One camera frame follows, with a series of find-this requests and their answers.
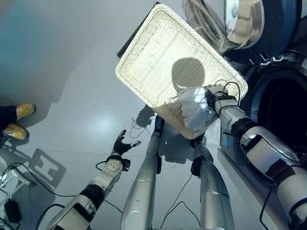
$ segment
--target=gray floor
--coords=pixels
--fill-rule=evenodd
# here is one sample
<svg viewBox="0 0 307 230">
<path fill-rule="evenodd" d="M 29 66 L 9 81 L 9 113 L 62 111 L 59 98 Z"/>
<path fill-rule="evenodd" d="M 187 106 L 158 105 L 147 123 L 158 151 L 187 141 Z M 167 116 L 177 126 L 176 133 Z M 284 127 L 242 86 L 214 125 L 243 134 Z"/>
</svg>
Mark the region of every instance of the gray floor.
<svg viewBox="0 0 307 230">
<path fill-rule="evenodd" d="M 160 2 L 185 18 L 183 1 Z M 123 172 L 107 198 L 123 208 L 153 125 L 144 131 L 131 129 L 132 118 L 138 117 L 145 104 L 116 78 L 116 53 L 154 3 L 154 0 L 6 0 L 0 5 L 1 104 L 33 102 L 37 106 L 33 116 L 20 122 L 30 138 L 22 142 L 10 140 L 1 150 L 7 163 L 43 159 L 45 169 L 37 168 L 42 174 L 47 175 L 48 167 L 58 171 L 54 178 L 47 176 L 50 189 L 62 195 L 77 194 L 95 176 L 94 165 L 106 159 L 117 134 L 123 129 L 131 130 L 127 140 L 141 140 L 142 144 L 127 154 L 131 159 L 130 171 Z M 215 155 L 218 125 L 207 135 Z M 161 149 L 165 156 L 162 173 L 157 177 L 154 227 L 160 226 L 190 175 L 193 150 L 189 143 L 171 130 L 165 139 Z M 229 178 L 227 181 L 230 196 L 234 197 L 237 229 L 246 229 L 246 225 L 248 229 L 260 229 L 259 210 L 250 211 Z M 199 187 L 199 179 L 192 177 L 179 199 L 185 200 L 197 215 Z M 23 188 L 15 198 L 23 217 L 21 230 L 34 229 L 38 216 L 50 204 L 66 204 L 70 200 L 55 197 L 39 185 Z M 46 215 L 40 229 L 57 211 L 54 208 Z M 104 203 L 92 228 L 116 230 L 119 220 L 118 211 Z M 197 226 L 183 207 L 178 207 L 165 222 L 166 228 Z"/>
</svg>

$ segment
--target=white cloth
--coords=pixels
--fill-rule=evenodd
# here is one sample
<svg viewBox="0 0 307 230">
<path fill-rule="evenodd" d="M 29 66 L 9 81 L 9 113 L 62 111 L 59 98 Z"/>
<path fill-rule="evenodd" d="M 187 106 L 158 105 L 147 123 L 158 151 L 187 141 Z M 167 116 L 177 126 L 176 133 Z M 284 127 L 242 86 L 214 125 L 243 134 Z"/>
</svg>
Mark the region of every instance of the white cloth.
<svg viewBox="0 0 307 230">
<path fill-rule="evenodd" d="M 181 90 L 175 99 L 181 104 L 185 126 L 194 131 L 203 127 L 215 114 L 208 106 L 206 91 L 201 87 L 188 87 Z"/>
</svg>

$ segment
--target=person's foot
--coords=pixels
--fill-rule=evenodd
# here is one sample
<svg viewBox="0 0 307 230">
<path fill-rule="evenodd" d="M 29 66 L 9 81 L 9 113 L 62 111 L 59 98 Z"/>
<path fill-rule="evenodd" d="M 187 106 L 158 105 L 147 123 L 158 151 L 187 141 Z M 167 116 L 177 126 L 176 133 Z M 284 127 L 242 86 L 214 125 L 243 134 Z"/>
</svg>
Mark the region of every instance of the person's foot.
<svg viewBox="0 0 307 230">
<path fill-rule="evenodd" d="M 2 133 L 18 140 L 25 140 L 28 138 L 27 131 L 17 124 L 9 124 Z"/>
<path fill-rule="evenodd" d="M 31 103 L 21 104 L 16 107 L 17 121 L 25 116 L 32 115 L 35 112 L 35 105 Z"/>
</svg>

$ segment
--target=dark pants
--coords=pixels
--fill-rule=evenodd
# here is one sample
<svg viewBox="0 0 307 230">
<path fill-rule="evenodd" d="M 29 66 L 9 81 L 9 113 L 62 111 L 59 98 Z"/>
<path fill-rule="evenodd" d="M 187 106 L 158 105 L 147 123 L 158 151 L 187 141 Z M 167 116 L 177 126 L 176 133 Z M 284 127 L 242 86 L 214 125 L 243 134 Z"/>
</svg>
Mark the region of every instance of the dark pants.
<svg viewBox="0 0 307 230">
<path fill-rule="evenodd" d="M 2 131 L 7 128 L 11 123 L 16 122 L 16 106 L 0 106 L 0 137 L 2 137 Z"/>
</svg>

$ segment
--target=washing machine drum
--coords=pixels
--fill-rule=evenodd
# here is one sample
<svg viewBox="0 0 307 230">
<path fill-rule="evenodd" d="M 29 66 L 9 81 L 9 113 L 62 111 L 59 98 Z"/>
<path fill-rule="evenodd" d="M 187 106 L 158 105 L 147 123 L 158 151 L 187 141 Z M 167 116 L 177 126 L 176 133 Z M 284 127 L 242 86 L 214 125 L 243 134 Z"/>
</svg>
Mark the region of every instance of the washing machine drum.
<svg viewBox="0 0 307 230">
<path fill-rule="evenodd" d="M 307 153 L 307 72 L 291 64 L 252 69 L 241 102 L 248 116 L 298 154 Z"/>
</svg>

